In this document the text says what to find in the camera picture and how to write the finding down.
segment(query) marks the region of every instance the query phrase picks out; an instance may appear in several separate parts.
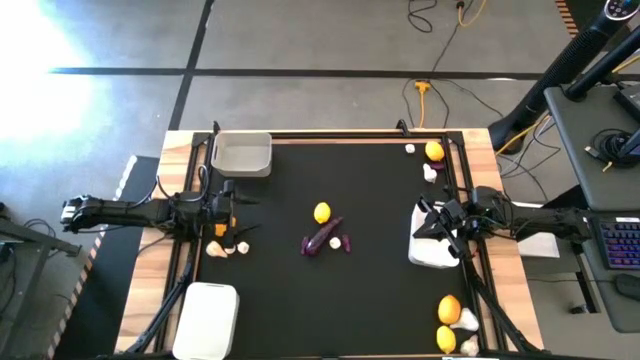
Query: computer keyboard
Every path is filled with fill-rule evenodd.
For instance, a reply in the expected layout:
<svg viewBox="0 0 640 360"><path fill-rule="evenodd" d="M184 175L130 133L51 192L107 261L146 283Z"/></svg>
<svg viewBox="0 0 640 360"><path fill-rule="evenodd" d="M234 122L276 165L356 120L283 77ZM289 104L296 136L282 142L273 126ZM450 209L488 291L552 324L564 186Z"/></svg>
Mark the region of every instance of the computer keyboard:
<svg viewBox="0 0 640 360"><path fill-rule="evenodd" d="M600 218L596 237L604 262L611 269L640 270L640 221L637 218Z"/></svg>

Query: eggplant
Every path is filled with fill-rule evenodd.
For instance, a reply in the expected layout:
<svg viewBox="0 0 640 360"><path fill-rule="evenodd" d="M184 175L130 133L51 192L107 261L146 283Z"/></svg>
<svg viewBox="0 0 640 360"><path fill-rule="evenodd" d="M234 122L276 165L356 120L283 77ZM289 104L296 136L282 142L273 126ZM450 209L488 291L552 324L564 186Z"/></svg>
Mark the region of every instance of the eggplant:
<svg viewBox="0 0 640 360"><path fill-rule="evenodd" d="M351 253L351 240L349 239L349 235L342 234L342 246L347 254Z"/></svg>
<svg viewBox="0 0 640 360"><path fill-rule="evenodd" d="M307 244L309 243L309 237L305 236L304 238L302 238L302 246L300 247L300 255L306 255L306 251L305 248L307 247Z"/></svg>
<svg viewBox="0 0 640 360"><path fill-rule="evenodd" d="M322 248L322 244L324 244L327 239L329 239L331 235L331 231L335 229L341 222L342 217L335 218L325 226L323 226L320 231L318 231L309 242L302 247L304 254L308 256L316 256L320 252L320 248Z"/></svg>

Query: wooden table frame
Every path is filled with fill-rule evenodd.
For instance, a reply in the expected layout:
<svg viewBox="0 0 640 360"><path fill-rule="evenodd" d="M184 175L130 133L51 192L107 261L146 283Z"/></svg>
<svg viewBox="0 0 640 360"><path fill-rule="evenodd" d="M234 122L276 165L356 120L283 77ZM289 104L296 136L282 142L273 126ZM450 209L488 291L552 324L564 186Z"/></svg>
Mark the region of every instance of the wooden table frame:
<svg viewBox="0 0 640 360"><path fill-rule="evenodd" d="M442 130L415 130L420 133L437 133L442 134ZM463 134L466 158L471 170L471 179L474 186L484 185L490 186L498 190L502 190L502 182L497 170L497 164L489 134L486 129L447 129L447 131L460 131ZM165 137L160 165L158 168L158 176L162 181L163 187L168 193L183 191L185 182L185 173L187 163L191 152L191 142L193 134L199 131L170 131ZM252 131L234 131L234 132L252 132ZM269 131L271 133L301 133L308 135L311 133L390 133L388 129L373 130L298 130L298 131ZM417 143L424 142L426 139L380 139L384 143ZM274 140L274 143L295 143L296 140ZM317 139L316 143L335 143L332 139ZM453 156L454 168L456 170L456 180L458 186L464 186L464 177L462 174L462 166L459 163L460 156ZM204 161L204 151L199 153L198 163ZM194 179L193 186L198 189L199 183L197 176ZM145 229L142 235L140 246L145 246L155 239L161 237L162 234L156 229ZM188 244L182 245L181 257L179 259L179 267L184 266L186 261L186 248ZM502 238L488 239L486 242L487 253L491 264L491 272L495 284L498 300L511 318L516 327L526 336L526 338L535 346L542 348L542 337L538 328L531 296L522 267L522 261L518 252L517 243ZM118 334L116 351L125 350L129 347L138 335L144 331L151 321L162 303L162 298L167 280L167 270L169 267L169 258L171 257L172 244L170 241L162 242L152 248L147 249L136 261L133 273L129 296L125 307L124 316ZM479 261L476 261L479 273L482 273ZM484 304L481 302L481 313L488 346L491 349L497 348L496 334L493 331L492 317ZM173 346L177 320L179 316L179 306L175 306L169 315L168 331L165 337L166 349Z"/></svg>

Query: yellow lemon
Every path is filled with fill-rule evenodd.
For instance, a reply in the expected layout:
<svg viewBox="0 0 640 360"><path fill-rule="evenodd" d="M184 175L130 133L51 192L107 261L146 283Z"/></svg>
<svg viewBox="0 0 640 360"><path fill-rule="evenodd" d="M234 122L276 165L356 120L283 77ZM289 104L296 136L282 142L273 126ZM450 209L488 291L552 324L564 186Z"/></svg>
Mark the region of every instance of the yellow lemon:
<svg viewBox="0 0 640 360"><path fill-rule="evenodd" d="M424 146L424 153L431 161L440 161L444 158L444 149L439 142L427 142L427 145Z"/></svg>
<svg viewBox="0 0 640 360"><path fill-rule="evenodd" d="M316 205L315 210L313 210L313 217L316 219L318 224L324 224L329 221L329 218L331 217L331 208L329 207L329 204L321 202Z"/></svg>
<svg viewBox="0 0 640 360"><path fill-rule="evenodd" d="M447 295L438 305L438 318L443 324L451 325L460 319L460 302L453 295Z"/></svg>
<svg viewBox="0 0 640 360"><path fill-rule="evenodd" d="M450 354L456 349L456 335L448 326L442 325L436 331L436 342L445 354Z"/></svg>

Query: concrete floor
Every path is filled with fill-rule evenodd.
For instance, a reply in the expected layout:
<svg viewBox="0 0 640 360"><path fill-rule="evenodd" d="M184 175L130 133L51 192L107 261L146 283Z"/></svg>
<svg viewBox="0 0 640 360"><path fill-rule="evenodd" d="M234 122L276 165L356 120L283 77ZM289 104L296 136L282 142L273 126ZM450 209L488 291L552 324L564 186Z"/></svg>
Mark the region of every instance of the concrete floor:
<svg viewBox="0 0 640 360"><path fill-rule="evenodd" d="M44 218L61 238L87 249L92 236L61 233L61 202L80 193L112 197L131 155L159 156L181 78L42 72L48 67L184 67L204 0L19 3L7 21L21 36L8 44L24 56L3 59L5 68L17 70L4 82L12 92L4 95L8 101L0 120L5 155L0 199L17 222ZM441 1L427 12L434 32L423 34L408 24L406 5L400 0L218 0L197 64L430 70L455 26L455 7ZM553 0L492 0L471 28L458 32L438 70L542 72L569 40ZM391 128L400 118L408 120L405 81L195 77L180 129L208 129L213 120L226 129ZM532 85L457 82L503 113ZM498 119L454 85L435 84L451 108L448 127L485 127ZM417 119L418 96L411 87L406 94ZM426 109L426 127L441 127L445 111L434 92L426 95ZM561 146L555 129L542 139ZM533 147L523 164L536 164L548 151ZM564 150L534 174L549 198L576 183ZM504 183L514 200L544 200L526 175ZM47 264L29 319L43 325L36 327L25 352L46 352L65 305L52 298L71 293L85 258L86 253L77 259L55 257ZM615 333L606 314L566 314L568 303L580 302L577 285L530 285L548 349L620 359L631 359L640 349L640 336ZM597 338L591 335L595 331Z"/></svg>

